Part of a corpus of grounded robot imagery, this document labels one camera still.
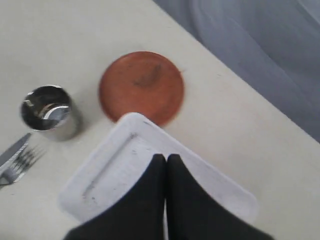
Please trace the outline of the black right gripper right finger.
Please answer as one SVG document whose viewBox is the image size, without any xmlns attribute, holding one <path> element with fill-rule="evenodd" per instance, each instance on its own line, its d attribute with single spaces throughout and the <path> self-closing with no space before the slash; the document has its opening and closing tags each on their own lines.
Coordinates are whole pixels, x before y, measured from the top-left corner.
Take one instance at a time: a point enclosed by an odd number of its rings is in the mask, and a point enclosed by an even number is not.
<svg viewBox="0 0 320 240">
<path fill-rule="evenodd" d="M 166 163 L 166 214 L 171 240 L 271 240 L 214 200 L 178 154 Z"/>
</svg>

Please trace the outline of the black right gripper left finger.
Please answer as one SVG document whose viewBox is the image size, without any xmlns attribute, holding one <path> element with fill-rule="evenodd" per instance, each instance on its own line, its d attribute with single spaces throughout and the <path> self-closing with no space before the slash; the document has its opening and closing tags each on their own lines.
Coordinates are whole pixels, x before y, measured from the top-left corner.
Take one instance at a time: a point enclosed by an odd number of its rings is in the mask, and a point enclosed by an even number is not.
<svg viewBox="0 0 320 240">
<path fill-rule="evenodd" d="M 66 240 L 164 239 L 166 160 L 155 154 L 135 185 L 113 206 L 70 230 Z"/>
</svg>

